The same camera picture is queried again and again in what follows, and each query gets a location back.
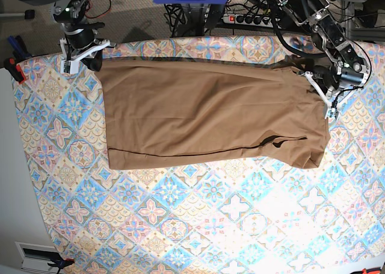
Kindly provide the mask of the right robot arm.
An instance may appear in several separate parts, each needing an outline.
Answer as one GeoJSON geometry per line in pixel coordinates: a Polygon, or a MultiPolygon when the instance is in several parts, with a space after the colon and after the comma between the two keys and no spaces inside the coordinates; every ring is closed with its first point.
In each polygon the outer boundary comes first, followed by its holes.
{"type": "Polygon", "coordinates": [[[51,8],[54,21],[60,24],[64,37],[60,39],[60,72],[74,75],[81,65],[89,70],[101,70],[102,51],[111,46],[108,39],[98,39],[103,22],[89,21],[86,16],[90,0],[59,0],[51,8]]]}

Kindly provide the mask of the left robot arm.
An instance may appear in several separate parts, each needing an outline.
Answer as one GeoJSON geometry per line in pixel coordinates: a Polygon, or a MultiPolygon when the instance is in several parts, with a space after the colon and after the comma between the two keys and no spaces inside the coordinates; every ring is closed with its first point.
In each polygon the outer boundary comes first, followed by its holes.
{"type": "MultiPolygon", "coordinates": [[[[308,59],[327,57],[329,69],[316,69],[312,73],[323,93],[336,93],[347,87],[363,87],[371,69],[367,61],[359,57],[353,44],[345,35],[340,22],[330,13],[330,0],[268,0],[271,5],[271,23],[281,44],[291,53],[308,59]],[[288,45],[282,35],[283,25],[277,23],[277,15],[292,19],[297,26],[307,25],[313,44],[320,51],[307,54],[288,45]]],[[[367,0],[340,0],[350,3],[367,0]]]]}

